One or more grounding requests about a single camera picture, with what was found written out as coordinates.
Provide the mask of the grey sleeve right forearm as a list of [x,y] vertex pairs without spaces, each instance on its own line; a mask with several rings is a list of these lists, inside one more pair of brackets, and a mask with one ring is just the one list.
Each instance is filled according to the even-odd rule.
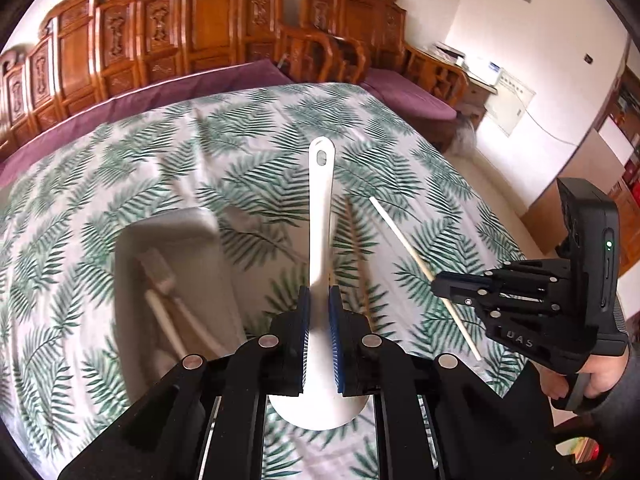
[[588,414],[616,460],[639,465],[639,347],[623,356],[592,356],[591,375],[578,413]]

